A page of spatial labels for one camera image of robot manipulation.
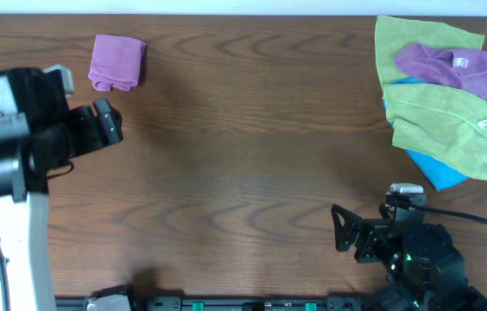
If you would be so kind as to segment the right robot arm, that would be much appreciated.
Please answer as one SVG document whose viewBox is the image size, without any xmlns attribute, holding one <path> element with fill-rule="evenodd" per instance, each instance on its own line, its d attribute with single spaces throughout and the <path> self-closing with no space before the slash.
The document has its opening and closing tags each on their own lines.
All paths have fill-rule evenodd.
<svg viewBox="0 0 487 311">
<path fill-rule="evenodd" d="M 487 311 L 465 276 L 465 259 L 443 225 L 424 221 L 425 194 L 386 194 L 379 219 L 334 205 L 335 246 L 356 247 L 358 263 L 381 263 L 388 286 L 359 300 L 359 310 Z"/>
</svg>

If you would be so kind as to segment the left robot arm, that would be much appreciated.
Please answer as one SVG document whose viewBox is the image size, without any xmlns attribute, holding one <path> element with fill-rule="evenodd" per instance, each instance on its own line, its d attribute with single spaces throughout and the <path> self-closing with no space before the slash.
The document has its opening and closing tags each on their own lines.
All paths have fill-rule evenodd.
<svg viewBox="0 0 487 311">
<path fill-rule="evenodd" d="M 70 108 L 70 70 L 18 67 L 0 71 L 0 310 L 55 310 L 48 255 L 51 179 L 73 159 L 123 140 L 110 103 Z"/>
</svg>

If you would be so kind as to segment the purple microfiber cloth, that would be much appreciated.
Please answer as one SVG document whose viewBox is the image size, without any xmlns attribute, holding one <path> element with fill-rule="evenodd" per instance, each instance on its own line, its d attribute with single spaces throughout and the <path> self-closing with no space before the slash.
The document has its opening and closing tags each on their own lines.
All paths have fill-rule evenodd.
<svg viewBox="0 0 487 311">
<path fill-rule="evenodd" d="M 130 37 L 97 35 L 88 78 L 95 90 L 130 91 L 139 84 L 146 43 Z"/>
</svg>

